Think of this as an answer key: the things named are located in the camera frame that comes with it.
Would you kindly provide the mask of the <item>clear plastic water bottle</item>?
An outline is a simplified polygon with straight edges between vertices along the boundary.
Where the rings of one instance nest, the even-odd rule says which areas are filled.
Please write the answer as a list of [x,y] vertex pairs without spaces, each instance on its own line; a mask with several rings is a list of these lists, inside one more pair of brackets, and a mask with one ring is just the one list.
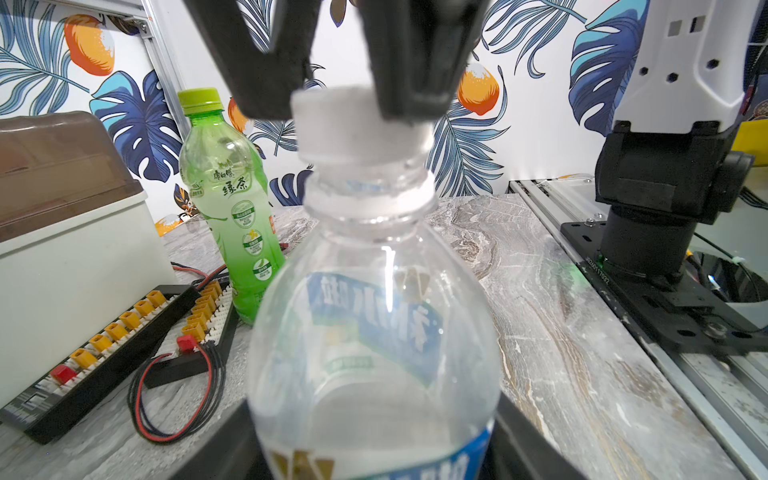
[[317,169],[316,226],[254,325],[247,403],[275,479],[475,479],[501,396],[485,292],[427,223],[427,171]]

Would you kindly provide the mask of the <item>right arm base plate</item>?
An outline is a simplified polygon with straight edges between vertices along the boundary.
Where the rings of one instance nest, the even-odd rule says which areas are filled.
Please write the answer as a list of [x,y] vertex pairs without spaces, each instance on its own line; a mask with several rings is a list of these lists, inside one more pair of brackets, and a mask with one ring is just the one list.
[[606,224],[566,222],[560,233],[581,257],[578,268],[606,303],[635,331],[678,353],[746,355],[767,351],[767,332],[717,298],[688,274],[677,283],[653,283],[613,272],[599,250]]

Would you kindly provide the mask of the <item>green plastic bottle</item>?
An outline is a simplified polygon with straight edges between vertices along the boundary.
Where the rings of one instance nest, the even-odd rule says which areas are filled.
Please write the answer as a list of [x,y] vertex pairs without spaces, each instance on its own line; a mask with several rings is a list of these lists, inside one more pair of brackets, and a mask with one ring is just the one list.
[[181,177],[229,271],[234,306],[252,325],[285,263],[262,158],[224,110],[186,117],[191,128],[180,153]]

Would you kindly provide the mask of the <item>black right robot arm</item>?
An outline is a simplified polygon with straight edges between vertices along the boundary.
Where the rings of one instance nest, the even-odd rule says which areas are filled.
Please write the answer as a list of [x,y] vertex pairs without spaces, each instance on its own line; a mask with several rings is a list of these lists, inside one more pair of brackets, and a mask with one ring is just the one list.
[[[317,167],[306,203],[343,219],[401,215],[434,194],[379,193],[385,168],[423,158],[480,36],[485,1],[361,1],[373,83],[305,90],[321,5],[285,1],[265,48],[234,1],[187,9],[241,111],[290,120]],[[758,1],[620,1],[579,36],[571,64],[578,118],[609,129],[596,198],[610,208],[601,252],[610,270],[673,275],[695,226],[729,211],[751,158],[731,147]]]

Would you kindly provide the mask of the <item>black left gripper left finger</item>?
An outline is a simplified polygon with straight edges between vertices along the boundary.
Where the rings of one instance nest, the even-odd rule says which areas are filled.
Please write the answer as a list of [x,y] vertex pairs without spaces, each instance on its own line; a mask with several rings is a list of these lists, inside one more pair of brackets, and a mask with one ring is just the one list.
[[247,402],[227,409],[171,479],[257,479],[258,439]]

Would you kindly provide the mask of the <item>white bottle cap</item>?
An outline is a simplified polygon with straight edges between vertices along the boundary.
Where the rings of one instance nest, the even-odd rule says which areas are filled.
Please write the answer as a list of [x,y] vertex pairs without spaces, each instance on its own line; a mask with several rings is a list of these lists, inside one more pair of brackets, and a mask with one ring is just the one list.
[[308,164],[384,165],[425,155],[433,144],[430,122],[384,119],[370,88],[297,90],[290,106],[298,156]]

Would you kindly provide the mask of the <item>yellow-green bottle cap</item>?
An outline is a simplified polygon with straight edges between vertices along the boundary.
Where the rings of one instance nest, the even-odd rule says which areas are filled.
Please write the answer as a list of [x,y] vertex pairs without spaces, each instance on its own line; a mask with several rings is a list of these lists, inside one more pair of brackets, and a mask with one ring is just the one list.
[[180,91],[178,100],[185,116],[220,112],[224,110],[215,88],[195,88]]

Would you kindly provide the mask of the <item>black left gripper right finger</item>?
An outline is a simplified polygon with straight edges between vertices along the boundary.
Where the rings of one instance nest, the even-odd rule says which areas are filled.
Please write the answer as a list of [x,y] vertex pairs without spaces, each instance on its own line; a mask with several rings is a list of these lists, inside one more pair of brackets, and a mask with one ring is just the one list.
[[488,478],[585,480],[504,394],[488,447]]

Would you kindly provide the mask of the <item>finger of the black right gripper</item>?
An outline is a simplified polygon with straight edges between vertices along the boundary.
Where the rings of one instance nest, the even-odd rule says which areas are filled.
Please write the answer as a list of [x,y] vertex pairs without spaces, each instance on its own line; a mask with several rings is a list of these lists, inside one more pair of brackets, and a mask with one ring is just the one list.
[[489,3],[366,0],[357,3],[382,116],[434,121],[449,109]]
[[291,119],[291,95],[311,76],[321,3],[278,3],[275,36],[265,52],[252,41],[235,1],[185,5],[241,112],[257,120]]

